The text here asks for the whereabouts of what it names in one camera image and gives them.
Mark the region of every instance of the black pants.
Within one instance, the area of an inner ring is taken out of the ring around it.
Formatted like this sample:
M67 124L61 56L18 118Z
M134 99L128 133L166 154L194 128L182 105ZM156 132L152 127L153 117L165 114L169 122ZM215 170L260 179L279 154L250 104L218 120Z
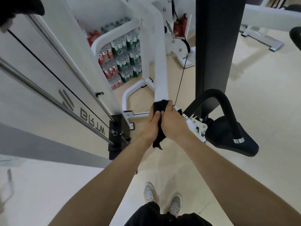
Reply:
M212 226L208 221L201 218L195 213L184 214L177 218L167 214L160 214L160 207L155 202L149 202L141 206L125 226L163 226L163 225L176 225L176 226Z

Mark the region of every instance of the left hand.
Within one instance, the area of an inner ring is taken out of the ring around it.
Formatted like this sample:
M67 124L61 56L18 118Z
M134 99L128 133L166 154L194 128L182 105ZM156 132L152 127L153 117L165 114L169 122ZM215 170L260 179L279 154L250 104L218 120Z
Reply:
M150 113L148 115L148 120L144 125L142 132L139 137L146 141L148 145L151 145L152 142L157 138L158 135L158 121L160 120L161 114L159 111L153 113L153 106L150 108Z

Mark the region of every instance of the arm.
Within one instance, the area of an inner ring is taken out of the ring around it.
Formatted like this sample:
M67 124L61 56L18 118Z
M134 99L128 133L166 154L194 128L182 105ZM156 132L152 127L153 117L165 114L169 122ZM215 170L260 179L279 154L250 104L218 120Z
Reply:
M148 121L139 137L79 190L49 225L109 225L144 153L157 137L159 119L160 112L154 115L151 107Z
M234 225L301 225L284 200L201 142L172 101L161 115L164 134L186 152Z

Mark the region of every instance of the shoe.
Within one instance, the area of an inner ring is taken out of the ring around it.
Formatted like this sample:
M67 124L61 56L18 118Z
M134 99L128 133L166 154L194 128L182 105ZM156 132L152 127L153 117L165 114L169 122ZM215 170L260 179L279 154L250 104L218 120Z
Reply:
M169 212L171 215L178 217L180 209L181 209L181 195L179 193L175 193L172 196L172 199L171 199L171 202L169 205Z
M152 185L152 183L147 182L145 184L145 188L144 188L144 200L145 203L149 203L149 202L156 202L155 200L155 188Z

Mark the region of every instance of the fire extinguisher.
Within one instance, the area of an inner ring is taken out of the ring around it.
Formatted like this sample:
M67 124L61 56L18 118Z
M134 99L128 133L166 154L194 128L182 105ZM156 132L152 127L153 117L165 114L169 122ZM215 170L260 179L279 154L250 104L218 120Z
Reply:
M176 37L185 37L185 30L187 25L186 13L180 19L173 23L173 33Z

